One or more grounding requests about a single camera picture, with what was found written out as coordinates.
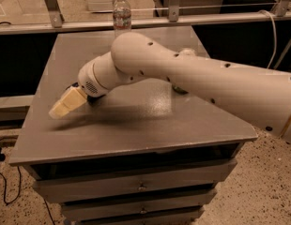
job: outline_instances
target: drawer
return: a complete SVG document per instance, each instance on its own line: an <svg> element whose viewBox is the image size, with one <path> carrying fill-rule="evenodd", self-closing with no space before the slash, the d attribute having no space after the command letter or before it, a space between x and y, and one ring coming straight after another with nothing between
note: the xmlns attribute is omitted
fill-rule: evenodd
<svg viewBox="0 0 291 225"><path fill-rule="evenodd" d="M125 215L145 215L160 210L192 207L210 203L215 189L168 189L146 196L128 196L125 199L97 200L94 202L62 206L62 214L69 220L82 221Z"/></svg>
<svg viewBox="0 0 291 225"><path fill-rule="evenodd" d="M189 187L223 181L233 170L234 159L196 163L169 172L152 172L130 175L127 172L97 174L57 180L37 181L34 190L50 203L88 200L136 192L167 188Z"/></svg>
<svg viewBox="0 0 291 225"><path fill-rule="evenodd" d="M188 207L161 211L157 213L148 213L146 215L112 217L105 219L95 219L83 221L83 225L161 225L161 224L184 224L199 218L204 212L202 207Z"/></svg>

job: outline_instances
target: floor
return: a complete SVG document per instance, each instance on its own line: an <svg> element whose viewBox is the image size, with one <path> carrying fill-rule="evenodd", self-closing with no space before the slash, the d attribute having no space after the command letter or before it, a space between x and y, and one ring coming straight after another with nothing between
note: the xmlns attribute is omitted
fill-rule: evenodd
<svg viewBox="0 0 291 225"><path fill-rule="evenodd" d="M77 10L68 12L72 0L60 0L67 21L96 20L98 15L82 12L85 0L75 0ZM152 3L146 3L149 10ZM48 23L43 0L0 0L0 22ZM223 182L217 185L218 194L206 212L192 225L291 225L291 144L257 130L256 142L247 142L237 154L238 165ZM0 162L0 172L8 180L7 200L18 192L17 168L7 163L14 142L2 142L6 161ZM0 176L0 225L52 224L45 201L31 188L32 177L23 169L20 197L6 206L3 201L4 181ZM49 204L55 224L63 224L58 204Z"/></svg>

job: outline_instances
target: gray tabletop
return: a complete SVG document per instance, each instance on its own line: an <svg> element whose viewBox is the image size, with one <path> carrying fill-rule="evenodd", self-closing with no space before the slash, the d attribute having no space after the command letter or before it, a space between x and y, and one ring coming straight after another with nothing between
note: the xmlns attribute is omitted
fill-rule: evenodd
<svg viewBox="0 0 291 225"><path fill-rule="evenodd" d="M136 31L174 51L189 47L207 56L191 27ZM92 106L86 104L61 120L53 120L48 111L64 90L77 82L79 69L109 52L113 40L113 31L58 36L10 164L164 152L256 138L246 122L196 96L179 95L171 84L154 79L117 87Z"/></svg>

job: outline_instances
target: screw hole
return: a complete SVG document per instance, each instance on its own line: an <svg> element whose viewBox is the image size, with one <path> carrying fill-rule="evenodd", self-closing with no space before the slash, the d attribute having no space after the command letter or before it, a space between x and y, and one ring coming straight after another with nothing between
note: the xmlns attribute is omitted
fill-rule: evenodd
<svg viewBox="0 0 291 225"><path fill-rule="evenodd" d="M272 131L272 130L273 130L273 127L269 127L269 126L266 127L266 131Z"/></svg>

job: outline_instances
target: plastic bottle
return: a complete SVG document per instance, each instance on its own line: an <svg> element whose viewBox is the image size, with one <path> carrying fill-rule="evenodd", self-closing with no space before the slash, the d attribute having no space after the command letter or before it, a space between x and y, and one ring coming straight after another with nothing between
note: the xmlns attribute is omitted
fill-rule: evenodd
<svg viewBox="0 0 291 225"><path fill-rule="evenodd" d="M115 37L131 29L130 3L127 0L116 0L114 4Z"/></svg>

